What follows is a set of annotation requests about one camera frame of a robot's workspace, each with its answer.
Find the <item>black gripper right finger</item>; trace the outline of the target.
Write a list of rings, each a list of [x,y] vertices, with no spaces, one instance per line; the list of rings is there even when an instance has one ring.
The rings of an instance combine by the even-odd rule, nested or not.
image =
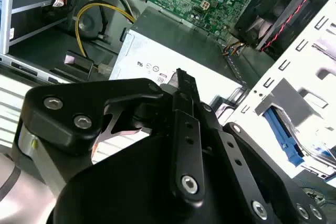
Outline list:
[[[215,153],[205,184],[202,143]],[[201,102],[195,79],[183,74],[183,198],[200,206],[211,188],[229,194],[226,219],[238,223],[326,223],[318,205],[235,123],[221,126]]]

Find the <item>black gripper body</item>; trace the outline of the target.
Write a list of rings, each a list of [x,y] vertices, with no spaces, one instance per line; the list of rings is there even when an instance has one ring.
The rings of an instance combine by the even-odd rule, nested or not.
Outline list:
[[[62,190],[54,223],[250,223],[211,148],[202,151],[205,198],[191,208],[169,187],[171,144],[148,137],[87,168]]]

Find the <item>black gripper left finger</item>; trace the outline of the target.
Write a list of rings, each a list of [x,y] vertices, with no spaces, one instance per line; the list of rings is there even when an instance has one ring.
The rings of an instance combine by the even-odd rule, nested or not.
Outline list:
[[[169,187],[183,198],[183,74],[166,91],[145,78],[40,86],[25,96],[21,152],[57,194],[87,168],[148,137],[171,144]]]

